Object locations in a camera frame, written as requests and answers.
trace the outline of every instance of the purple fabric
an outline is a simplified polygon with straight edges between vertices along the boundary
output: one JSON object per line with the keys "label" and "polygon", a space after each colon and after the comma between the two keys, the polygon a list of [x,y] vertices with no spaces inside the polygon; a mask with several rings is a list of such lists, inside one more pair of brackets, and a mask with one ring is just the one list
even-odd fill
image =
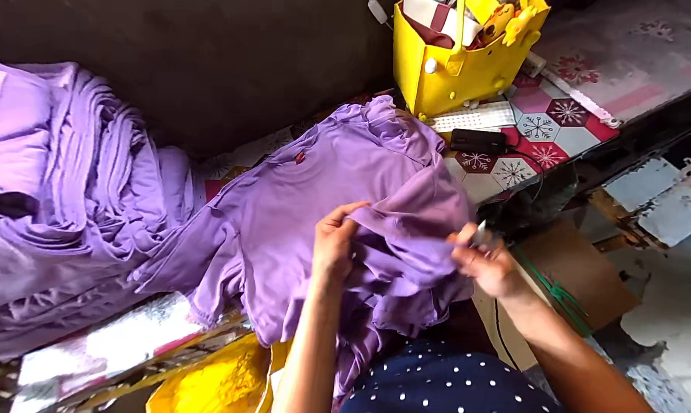
{"label": "purple fabric", "polygon": [[192,198],[186,156],[158,151],[105,80],[0,64],[0,359],[144,298],[128,275]]}
{"label": "purple fabric", "polygon": [[189,291],[208,325],[239,303],[262,344],[285,341],[306,295],[315,223],[338,205],[373,202],[351,215],[362,227],[338,336],[341,395],[383,330],[414,337],[447,317],[463,287],[444,239],[471,215],[443,145],[418,120],[397,117],[388,96],[342,106],[226,185],[132,277],[145,293]]}

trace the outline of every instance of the black wire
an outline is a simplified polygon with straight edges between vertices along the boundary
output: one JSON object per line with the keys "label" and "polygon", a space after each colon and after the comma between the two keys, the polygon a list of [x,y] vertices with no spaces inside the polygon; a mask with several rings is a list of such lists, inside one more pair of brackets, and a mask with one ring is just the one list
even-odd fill
{"label": "black wire", "polygon": [[516,149],[514,149],[516,146],[517,145],[515,145],[514,147],[508,147],[506,149],[509,153],[526,156],[527,158],[529,158],[529,160],[531,160],[535,165],[539,167],[539,188],[536,189],[534,196],[531,197],[531,201],[532,203],[534,203],[536,197],[539,196],[539,192],[542,190],[542,184],[544,183],[544,168],[542,167],[542,164],[539,163],[539,161],[537,161],[533,157],[529,156],[528,154],[525,154],[522,151],[517,151]]}
{"label": "black wire", "polygon": [[519,366],[517,366],[517,363],[514,361],[514,357],[512,357],[512,354],[508,351],[508,348],[506,347],[506,343],[504,343],[504,338],[501,336],[501,326],[498,324],[498,300],[496,298],[493,299],[493,308],[496,312],[496,332],[498,333],[498,338],[499,340],[501,340],[501,345],[503,345],[504,351],[506,352],[508,359],[512,361],[514,368],[519,370]]}

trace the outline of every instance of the yellow felt basket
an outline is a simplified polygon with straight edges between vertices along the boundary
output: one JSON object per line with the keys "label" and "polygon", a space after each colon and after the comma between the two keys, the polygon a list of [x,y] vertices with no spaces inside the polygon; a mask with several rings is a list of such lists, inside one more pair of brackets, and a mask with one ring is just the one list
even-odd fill
{"label": "yellow felt basket", "polygon": [[[503,92],[517,75],[529,48],[539,40],[539,29],[550,9],[544,0],[521,0],[523,9],[535,7],[536,14],[515,42],[504,45],[504,33],[482,49],[466,51],[460,41],[452,49],[426,45],[404,18],[400,3],[394,6],[394,77],[412,113],[427,117],[462,107],[464,101]],[[480,24],[499,7],[496,0],[458,0],[458,16],[464,14],[466,4]],[[457,18],[455,38],[463,38],[461,18]],[[432,74],[425,71],[430,58],[437,62]]]}

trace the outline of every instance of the cardboard box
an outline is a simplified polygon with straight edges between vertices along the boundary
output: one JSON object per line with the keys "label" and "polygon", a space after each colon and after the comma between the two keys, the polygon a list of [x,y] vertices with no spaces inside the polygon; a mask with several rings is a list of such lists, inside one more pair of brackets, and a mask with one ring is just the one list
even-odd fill
{"label": "cardboard box", "polygon": [[[550,282],[557,281],[579,302],[588,316],[579,315],[592,331],[598,330],[639,304],[626,290],[618,277],[618,270],[575,229],[572,221],[558,221],[550,228],[519,244],[523,256]],[[542,282],[520,257],[512,251],[518,270],[535,293],[567,320],[576,332],[583,335],[562,305],[550,294]],[[498,356],[510,363],[496,331],[494,299],[476,288],[473,302],[479,310],[486,331]],[[501,336],[519,369],[525,371],[536,364],[534,354],[508,315],[499,305]]]}
{"label": "cardboard box", "polygon": [[575,298],[587,315],[576,314],[593,332],[639,305],[619,278],[619,271],[570,220],[558,221],[542,233],[526,239],[512,253],[524,269],[525,276],[533,281],[535,291],[541,293],[580,335],[583,335],[583,330],[545,288],[532,267],[551,285],[558,282]]}

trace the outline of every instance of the sleeve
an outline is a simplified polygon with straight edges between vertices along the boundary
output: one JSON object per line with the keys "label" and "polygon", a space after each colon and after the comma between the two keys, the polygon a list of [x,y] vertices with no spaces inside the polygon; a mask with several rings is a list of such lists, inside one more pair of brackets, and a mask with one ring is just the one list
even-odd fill
{"label": "sleeve", "polygon": [[206,206],[132,278],[142,283],[139,293],[190,291],[194,315],[212,325],[228,300],[243,291],[239,233],[222,211]]}

